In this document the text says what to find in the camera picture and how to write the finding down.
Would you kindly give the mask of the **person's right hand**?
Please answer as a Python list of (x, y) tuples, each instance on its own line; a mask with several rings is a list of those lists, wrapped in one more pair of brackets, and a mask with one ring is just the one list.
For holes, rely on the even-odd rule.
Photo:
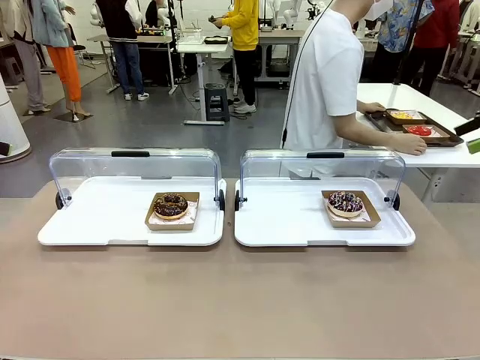
[(397, 152), (419, 156), (427, 150), (426, 142), (418, 135), (402, 133), (397, 134), (394, 139), (394, 148)]

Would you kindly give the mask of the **person's left hand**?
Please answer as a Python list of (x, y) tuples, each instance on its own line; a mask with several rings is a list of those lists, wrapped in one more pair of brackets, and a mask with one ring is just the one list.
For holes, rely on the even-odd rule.
[(373, 103), (364, 103), (360, 100), (357, 101), (357, 110), (362, 113), (362, 114), (367, 114), (367, 113), (377, 113), (377, 112), (385, 112), (386, 108), (377, 102)]

